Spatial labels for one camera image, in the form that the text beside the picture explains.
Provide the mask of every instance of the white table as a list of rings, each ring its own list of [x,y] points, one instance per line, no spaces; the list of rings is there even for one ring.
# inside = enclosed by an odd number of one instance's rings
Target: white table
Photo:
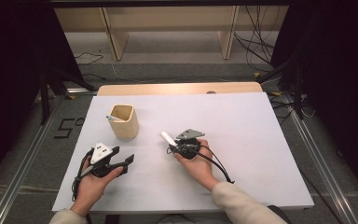
[[[140,129],[123,141],[115,138],[105,116],[115,104],[134,105]],[[53,211],[72,205],[71,186],[87,151],[102,142],[120,146],[111,162],[135,154],[129,172],[114,180],[91,211],[106,214],[213,212],[210,193],[167,155],[165,130],[175,137],[191,128],[206,133],[211,150],[235,184],[265,205],[300,209],[313,201],[296,167],[264,92],[95,96],[62,181]],[[222,181],[221,172],[213,172]]]

